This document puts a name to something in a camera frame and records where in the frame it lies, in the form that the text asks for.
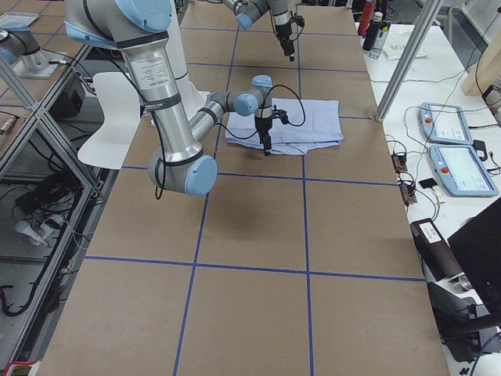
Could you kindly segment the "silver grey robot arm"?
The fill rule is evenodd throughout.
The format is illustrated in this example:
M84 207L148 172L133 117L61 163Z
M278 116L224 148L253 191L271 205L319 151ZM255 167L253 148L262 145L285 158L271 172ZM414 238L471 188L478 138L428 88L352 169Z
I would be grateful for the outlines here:
M272 80L253 78L243 92L211 93L203 107L189 117L168 55L169 31L178 26L171 1L67 1L67 35L82 44L121 53L142 105L151 113L160 146L148 171L157 187L190 196L203 196L214 186L218 168L204 153L202 138L228 112L254 116L265 150L269 130L279 111L272 105Z
M290 62L295 60L294 41L299 36L293 38L293 24L300 28L300 32L305 27L305 19L302 15L292 13L289 10L287 1L283 0L222 0L222 4L231 10L236 17L236 21L244 30L249 29L266 13L271 17L273 33L276 36L282 50Z

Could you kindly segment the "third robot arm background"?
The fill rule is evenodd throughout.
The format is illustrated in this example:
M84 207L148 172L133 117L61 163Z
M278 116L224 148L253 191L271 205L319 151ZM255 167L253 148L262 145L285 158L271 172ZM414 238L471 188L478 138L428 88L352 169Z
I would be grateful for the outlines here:
M14 65L20 78L50 78L60 61L54 53L42 50L23 23L7 23L1 28L1 57Z

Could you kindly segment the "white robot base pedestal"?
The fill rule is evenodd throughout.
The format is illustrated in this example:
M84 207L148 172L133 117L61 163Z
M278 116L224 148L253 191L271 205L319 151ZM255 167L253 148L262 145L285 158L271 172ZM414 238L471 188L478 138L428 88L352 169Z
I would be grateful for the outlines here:
M202 96L201 92L196 89L195 85L189 79L181 32L179 30L178 17L175 9L175 1L170 0L169 5L171 6L171 23L168 26L169 39L166 47L167 55L185 109L187 109L188 106L198 109L205 104L205 96Z

